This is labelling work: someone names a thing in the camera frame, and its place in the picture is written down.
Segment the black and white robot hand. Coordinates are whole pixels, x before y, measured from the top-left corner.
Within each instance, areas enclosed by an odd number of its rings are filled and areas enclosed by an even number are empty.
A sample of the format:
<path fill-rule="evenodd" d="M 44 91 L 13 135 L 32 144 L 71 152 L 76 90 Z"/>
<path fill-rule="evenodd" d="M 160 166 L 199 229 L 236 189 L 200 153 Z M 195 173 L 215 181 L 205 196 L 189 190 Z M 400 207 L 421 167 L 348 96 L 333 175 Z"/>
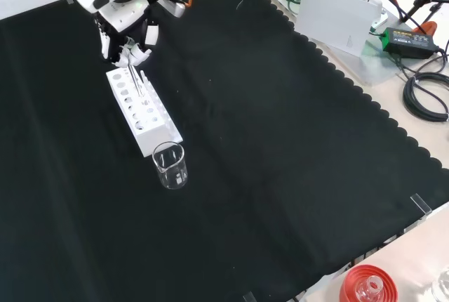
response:
<path fill-rule="evenodd" d="M 159 38 L 159 25 L 150 18 L 147 0 L 111 3 L 100 10 L 95 23 L 103 59 L 120 68 L 146 61 Z"/>

